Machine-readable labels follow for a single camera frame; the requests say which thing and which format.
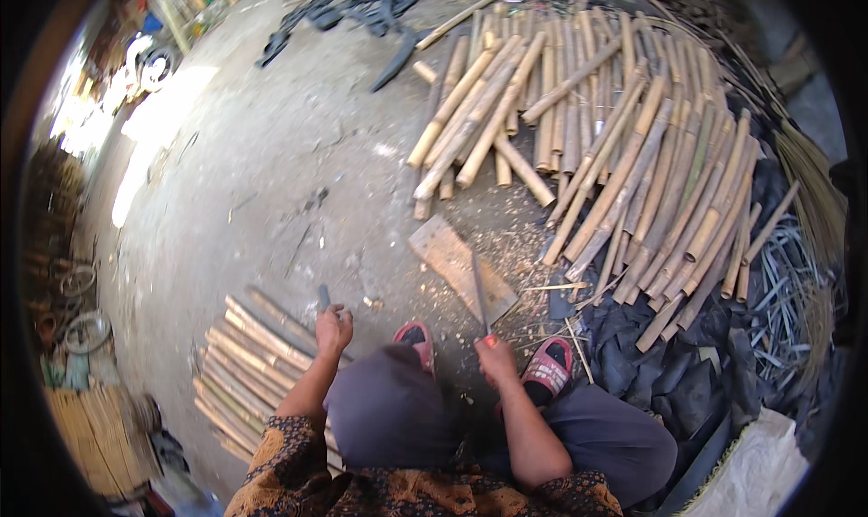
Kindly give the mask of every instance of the sleeve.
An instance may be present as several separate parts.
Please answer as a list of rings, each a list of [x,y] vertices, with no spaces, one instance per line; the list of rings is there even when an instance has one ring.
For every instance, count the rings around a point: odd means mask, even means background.
[[[581,472],[546,481],[534,489],[532,496],[569,515],[623,515],[602,472]]]
[[[307,417],[271,417],[225,517],[325,515],[332,501],[325,465],[326,441]]]

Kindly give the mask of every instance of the pile of bamboo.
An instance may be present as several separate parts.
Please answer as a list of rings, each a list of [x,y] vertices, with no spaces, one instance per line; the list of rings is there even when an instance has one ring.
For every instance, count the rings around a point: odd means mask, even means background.
[[[250,286],[246,291],[276,324],[297,336],[300,331],[306,344],[315,345],[307,330],[265,294]],[[275,334],[231,295],[226,296],[224,318],[214,322],[205,338],[201,373],[193,379],[195,405],[214,425],[212,433],[221,446],[249,464],[268,418],[310,367],[311,356]],[[325,431],[328,468],[336,475],[343,463],[328,423]]]
[[[407,159],[426,169],[418,201],[438,186],[451,193],[456,164],[454,181],[469,187],[493,146],[499,185],[515,171],[542,206],[557,199],[543,262],[566,257],[577,282],[608,242],[597,291],[618,276],[619,304],[648,294],[658,316],[636,344],[642,351],[689,328],[721,280],[725,298],[746,301],[749,262],[798,182],[750,242],[760,143],[749,134],[750,112],[736,122],[728,110],[721,69],[698,38],[586,2],[567,15],[508,16],[495,5],[477,11],[471,34],[450,50],[439,109]],[[536,128],[533,165],[509,142],[519,112]],[[557,180],[556,197],[537,172]]]

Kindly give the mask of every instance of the dark gray pants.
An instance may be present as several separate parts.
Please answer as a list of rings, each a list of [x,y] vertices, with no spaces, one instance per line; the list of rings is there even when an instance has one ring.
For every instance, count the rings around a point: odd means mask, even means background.
[[[434,380],[404,344],[379,349],[338,373],[325,399],[331,432],[352,468],[445,468],[458,432]],[[599,470],[627,508],[660,490],[675,466],[675,440],[647,414],[596,386],[574,389],[543,413],[576,469]],[[479,460],[510,477],[506,449]]]

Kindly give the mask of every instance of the brown patterned shirt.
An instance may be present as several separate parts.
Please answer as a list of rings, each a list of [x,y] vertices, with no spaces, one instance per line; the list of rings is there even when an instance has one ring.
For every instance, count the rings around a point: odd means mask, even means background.
[[[307,417],[272,417],[228,516],[448,515],[543,517],[621,515],[600,472],[552,479],[520,493],[486,474],[364,468],[331,479],[326,440]]]

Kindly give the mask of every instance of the dirt floor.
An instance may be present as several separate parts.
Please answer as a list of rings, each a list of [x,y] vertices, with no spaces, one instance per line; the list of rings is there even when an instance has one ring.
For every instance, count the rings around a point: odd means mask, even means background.
[[[430,27],[474,1],[421,0],[404,22]],[[427,85],[407,67],[369,93],[399,36],[375,38],[350,19],[327,33],[300,24],[283,53],[266,69],[255,67],[287,11],[280,0],[242,0],[185,58],[175,82],[182,89],[150,96],[123,133],[122,110],[75,235],[79,255],[92,253],[99,266],[100,306],[114,324],[123,380],[156,398],[194,478],[223,503],[246,466],[210,435],[193,406],[191,380],[224,296],[249,304],[245,284],[260,286],[309,327],[316,289],[328,284],[331,299],[355,316],[348,349],[355,358],[388,342],[405,321],[422,320],[437,342],[439,381],[456,387],[466,408],[491,403],[472,350],[483,328],[406,243],[420,223],[411,217],[414,176],[404,159],[423,126]],[[422,58],[435,65],[442,51],[434,45]],[[114,197],[125,179],[136,182],[136,172],[144,184],[118,230]],[[322,187],[321,207],[305,209]],[[470,190],[434,211],[516,292],[548,281],[534,263],[543,211],[524,186],[497,188],[490,160]],[[365,297],[382,308],[369,308]],[[495,328],[532,342],[545,302],[540,291],[522,297]],[[481,396],[467,398],[469,391]]]

